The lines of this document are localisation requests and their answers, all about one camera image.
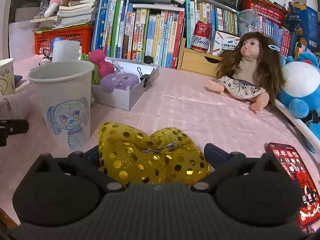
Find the black binder clip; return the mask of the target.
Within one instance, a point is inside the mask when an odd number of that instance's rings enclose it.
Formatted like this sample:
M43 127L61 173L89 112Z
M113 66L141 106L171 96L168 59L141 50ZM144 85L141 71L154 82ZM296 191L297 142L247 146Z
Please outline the black binder clip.
M155 68L152 69L150 74L143 74L142 73L142 69L140 67L137 68L138 74L140 75L140 81L144 82L144 88L147 87L147 85L150 83L151 81L151 76L153 74L153 72L155 71Z

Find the wooden drawer box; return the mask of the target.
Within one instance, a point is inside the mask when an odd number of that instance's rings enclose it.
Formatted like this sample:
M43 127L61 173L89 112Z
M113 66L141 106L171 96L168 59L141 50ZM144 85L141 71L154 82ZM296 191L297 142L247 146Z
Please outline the wooden drawer box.
M218 56L186 48L182 38L177 69L216 77L220 60Z

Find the right row of books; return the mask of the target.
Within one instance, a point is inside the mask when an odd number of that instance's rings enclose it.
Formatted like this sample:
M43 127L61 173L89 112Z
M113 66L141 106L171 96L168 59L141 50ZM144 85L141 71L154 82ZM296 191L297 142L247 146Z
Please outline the right row of books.
M286 10L285 20L281 27L277 24L259 16L255 10L248 9L239 11L229 8L223 4L210 0L193 0L190 3L190 23L189 28L194 34L195 24L198 21L208 22L212 26L212 35L215 31L221 31L237 37L242 37L246 33L258 31L274 40L280 48L280 53L284 56L297 58L302 52L311 52L316 56L318 52L309 50L298 38L296 33L292 33L288 28L288 11Z

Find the white cardboard box tray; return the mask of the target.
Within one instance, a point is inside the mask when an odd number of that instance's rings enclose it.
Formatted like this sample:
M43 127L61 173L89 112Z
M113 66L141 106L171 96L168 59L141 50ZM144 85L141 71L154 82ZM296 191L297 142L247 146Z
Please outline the white cardboard box tray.
M159 75L159 66L106 57L114 73L92 85L95 102L129 111Z

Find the purple plush toy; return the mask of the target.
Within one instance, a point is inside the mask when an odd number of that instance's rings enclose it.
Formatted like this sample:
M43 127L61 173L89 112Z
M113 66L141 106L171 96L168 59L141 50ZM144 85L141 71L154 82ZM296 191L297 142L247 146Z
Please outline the purple plush toy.
M100 80L100 86L105 93L112 93L114 89L131 90L139 84L139 77L131 73L108 74Z

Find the white paper cup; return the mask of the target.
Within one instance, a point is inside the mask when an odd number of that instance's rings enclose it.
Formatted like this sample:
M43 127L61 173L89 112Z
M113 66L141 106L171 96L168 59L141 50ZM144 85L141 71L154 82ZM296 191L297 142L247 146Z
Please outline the white paper cup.
M16 93L13 62L12 58L0 61L0 99Z

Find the pink tablecloth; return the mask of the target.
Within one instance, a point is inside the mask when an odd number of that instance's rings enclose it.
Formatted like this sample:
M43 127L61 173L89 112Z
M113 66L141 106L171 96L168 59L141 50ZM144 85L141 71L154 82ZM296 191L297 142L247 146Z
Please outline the pink tablecloth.
M91 106L91 137L83 151L98 143L99 127L108 121L127 124L151 134L164 127L179 128L198 148L212 143L227 152L259 157L270 142L293 146L302 157L315 184L319 184L319 155L308 151L304 138L274 106L253 113L247 101L205 90L207 77L182 70L161 68L157 79L129 111L95 103ZM31 100L29 131L10 136L1 148L1 208L13 220L17 215L12 197L19 183L41 153L65 157L46 127L34 87L25 80L17 88Z

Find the grey plush toy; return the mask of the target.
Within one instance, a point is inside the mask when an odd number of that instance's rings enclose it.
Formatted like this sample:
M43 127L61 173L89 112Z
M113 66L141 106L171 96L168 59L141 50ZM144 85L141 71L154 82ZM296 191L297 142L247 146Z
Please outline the grey plush toy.
M44 13L49 8L49 3L50 3L50 0L42 0L40 2L40 11L37 13L34 19L44 18Z

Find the blue cardboard box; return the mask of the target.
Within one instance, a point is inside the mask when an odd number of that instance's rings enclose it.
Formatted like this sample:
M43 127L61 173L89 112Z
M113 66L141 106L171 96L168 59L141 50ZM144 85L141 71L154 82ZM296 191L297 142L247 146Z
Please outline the blue cardboard box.
M316 52L319 48L319 16L317 0L293 0L288 3L288 28L296 33L306 47Z

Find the blue white plush toy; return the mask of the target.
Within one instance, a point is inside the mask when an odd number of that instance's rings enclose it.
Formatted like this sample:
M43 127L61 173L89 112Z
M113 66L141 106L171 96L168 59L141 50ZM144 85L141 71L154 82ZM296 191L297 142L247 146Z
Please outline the blue white plush toy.
M319 153L319 65L315 55L302 52L296 60L286 59L282 67L285 84L276 107L304 135L309 150Z

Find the brown haired doll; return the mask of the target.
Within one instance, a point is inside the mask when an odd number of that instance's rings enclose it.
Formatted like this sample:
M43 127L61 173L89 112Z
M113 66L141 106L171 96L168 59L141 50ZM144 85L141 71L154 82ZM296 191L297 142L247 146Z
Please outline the brown haired doll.
M217 79L207 81L206 89L247 100L253 112L273 103L285 85L280 49L258 31L243 35L234 50L224 50L220 57Z

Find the green pink plush flower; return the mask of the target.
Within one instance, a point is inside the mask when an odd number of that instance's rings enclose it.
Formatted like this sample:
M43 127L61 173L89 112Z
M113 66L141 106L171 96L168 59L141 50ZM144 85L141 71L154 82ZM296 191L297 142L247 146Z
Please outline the green pink plush flower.
M114 66L112 63L105 61L105 53L101 49L83 53L80 60L88 61L94 64L92 71L91 84L100 85L100 80L108 74L114 73Z

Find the red beer can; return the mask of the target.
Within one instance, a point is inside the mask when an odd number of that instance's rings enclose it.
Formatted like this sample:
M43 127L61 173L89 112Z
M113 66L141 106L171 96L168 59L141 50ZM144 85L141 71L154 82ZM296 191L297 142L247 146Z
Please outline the red beer can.
M212 26L208 22L198 21L195 24L194 34L191 42L191 49L206 53L210 45Z

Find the red plastic basket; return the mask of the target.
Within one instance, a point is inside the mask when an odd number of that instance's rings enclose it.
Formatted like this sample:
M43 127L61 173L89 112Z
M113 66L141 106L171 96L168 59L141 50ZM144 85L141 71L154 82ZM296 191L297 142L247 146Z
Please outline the red plastic basket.
M92 25L77 25L69 28L34 31L34 52L43 54L44 49L53 51L54 44L62 40L80 42L80 54L89 53L93 37Z

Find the row of upright books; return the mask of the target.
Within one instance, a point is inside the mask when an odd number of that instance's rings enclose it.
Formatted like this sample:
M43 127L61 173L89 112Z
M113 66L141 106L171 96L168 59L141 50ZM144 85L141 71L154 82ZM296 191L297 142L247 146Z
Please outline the row of upright books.
M91 51L175 69L185 0L98 0Z

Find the yellow sequin bow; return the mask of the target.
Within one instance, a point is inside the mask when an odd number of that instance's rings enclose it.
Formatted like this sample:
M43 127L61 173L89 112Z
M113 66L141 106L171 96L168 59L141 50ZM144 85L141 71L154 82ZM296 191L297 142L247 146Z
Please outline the yellow sequin bow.
M202 151L181 129L166 127L148 135L106 122L98 131L100 170L129 187L131 184L191 185L210 174Z

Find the stack of books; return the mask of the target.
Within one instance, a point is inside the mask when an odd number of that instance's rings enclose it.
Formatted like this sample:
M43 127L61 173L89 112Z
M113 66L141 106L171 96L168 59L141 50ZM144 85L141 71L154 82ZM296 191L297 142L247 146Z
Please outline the stack of books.
M100 0L71 0L49 18L31 19L39 29L60 29L95 22Z

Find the red basket on books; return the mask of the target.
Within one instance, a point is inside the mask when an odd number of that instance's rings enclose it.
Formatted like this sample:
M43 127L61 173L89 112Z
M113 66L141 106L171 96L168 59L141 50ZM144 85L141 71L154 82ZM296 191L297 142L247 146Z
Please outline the red basket on books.
M259 15L281 27L285 20L286 10L266 0L241 0L242 10L253 9Z

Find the paper cup with dog drawing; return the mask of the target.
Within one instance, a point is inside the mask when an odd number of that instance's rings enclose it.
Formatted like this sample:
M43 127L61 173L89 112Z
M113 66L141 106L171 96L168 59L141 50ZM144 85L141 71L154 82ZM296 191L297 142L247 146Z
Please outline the paper cup with dog drawing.
M91 78L88 61L52 62L28 73L43 119L60 147L77 151L91 136Z

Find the red smartphone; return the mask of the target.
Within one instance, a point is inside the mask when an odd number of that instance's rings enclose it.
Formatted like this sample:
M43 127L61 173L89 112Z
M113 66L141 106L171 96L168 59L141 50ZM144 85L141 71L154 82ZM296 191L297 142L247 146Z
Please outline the red smartphone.
M276 156L284 170L300 187L302 206L298 213L298 225L305 229L318 221L319 193L298 151L291 145L271 142L266 146L266 152Z

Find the white foam block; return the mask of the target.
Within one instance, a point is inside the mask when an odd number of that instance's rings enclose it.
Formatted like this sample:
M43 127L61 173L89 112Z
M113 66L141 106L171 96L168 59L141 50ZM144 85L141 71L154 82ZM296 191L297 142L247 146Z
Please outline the white foam block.
M79 41L57 41L53 48L53 62L76 61L78 60L79 49Z

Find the small white carton box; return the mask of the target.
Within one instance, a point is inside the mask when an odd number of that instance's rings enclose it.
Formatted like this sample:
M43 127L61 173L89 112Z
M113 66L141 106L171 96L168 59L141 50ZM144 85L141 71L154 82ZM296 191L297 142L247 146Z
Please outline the small white carton box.
M213 32L210 43L210 53L212 55L219 55L223 50L234 50L238 45L240 38L221 31Z

